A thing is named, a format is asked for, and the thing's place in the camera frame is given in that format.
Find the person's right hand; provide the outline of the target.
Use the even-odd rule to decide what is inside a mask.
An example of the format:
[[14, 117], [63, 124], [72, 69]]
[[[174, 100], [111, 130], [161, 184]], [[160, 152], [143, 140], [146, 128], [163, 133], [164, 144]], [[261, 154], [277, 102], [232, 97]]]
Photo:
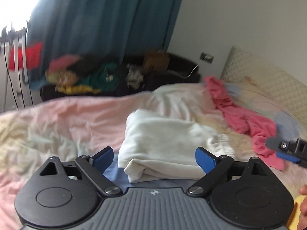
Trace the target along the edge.
[[304, 185], [300, 188], [300, 194], [304, 195], [305, 198], [300, 204], [300, 215], [299, 215], [299, 223], [297, 225], [297, 230], [304, 230], [307, 227], [307, 187]]

